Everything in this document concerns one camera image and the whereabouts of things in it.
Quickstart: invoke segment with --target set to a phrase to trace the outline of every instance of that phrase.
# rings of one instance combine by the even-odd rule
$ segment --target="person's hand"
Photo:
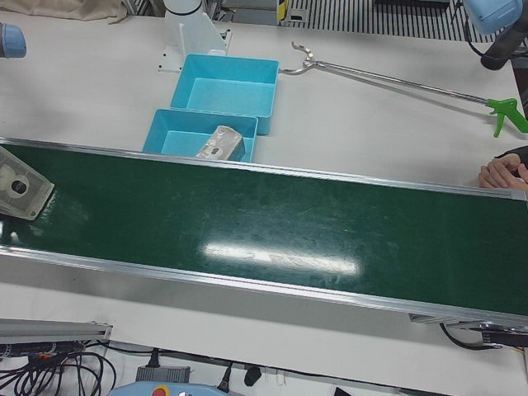
[[[518,171],[521,180],[512,175]],[[528,170],[521,164],[517,154],[508,154],[493,159],[486,167],[480,168],[478,182],[484,188],[513,188],[528,191]]]

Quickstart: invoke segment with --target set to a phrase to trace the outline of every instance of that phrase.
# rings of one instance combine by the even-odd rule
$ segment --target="conveyor belt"
[[[56,185],[36,221],[1,219],[4,247],[528,323],[523,200],[3,146]]]

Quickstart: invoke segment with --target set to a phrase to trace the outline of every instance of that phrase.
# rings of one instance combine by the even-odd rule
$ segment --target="plastic tray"
[[[143,151],[195,157],[218,125],[229,126],[243,136],[246,153],[241,161],[250,163],[258,119],[240,115],[159,109],[154,115]]]
[[[171,107],[257,117],[268,134],[278,72],[276,60],[189,54]]]

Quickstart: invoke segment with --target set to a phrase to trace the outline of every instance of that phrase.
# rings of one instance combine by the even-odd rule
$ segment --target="beige cloth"
[[[126,17],[121,0],[0,0],[0,8],[27,15],[91,21]]]

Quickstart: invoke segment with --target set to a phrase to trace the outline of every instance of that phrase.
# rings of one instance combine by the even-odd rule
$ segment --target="metal grating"
[[[289,9],[289,14],[306,10],[304,21],[286,22],[290,27],[464,41],[465,16],[462,11],[455,12],[454,3],[442,10],[375,4],[375,0],[290,0]],[[473,42],[491,43],[494,38],[495,35],[480,35],[471,26]]]

